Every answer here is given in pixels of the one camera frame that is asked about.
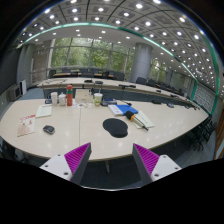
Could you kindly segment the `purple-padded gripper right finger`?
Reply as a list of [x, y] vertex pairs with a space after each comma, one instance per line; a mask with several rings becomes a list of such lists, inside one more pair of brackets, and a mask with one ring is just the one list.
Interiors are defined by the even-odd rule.
[[181, 170], [181, 167], [168, 155], [159, 156], [138, 144], [133, 144], [132, 154], [144, 184], [149, 184]]

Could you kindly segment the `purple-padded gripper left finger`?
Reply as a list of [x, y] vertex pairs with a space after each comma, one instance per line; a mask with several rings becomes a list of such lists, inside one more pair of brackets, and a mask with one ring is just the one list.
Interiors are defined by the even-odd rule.
[[90, 155], [91, 144], [87, 143], [66, 154], [53, 156], [41, 169], [79, 185]]

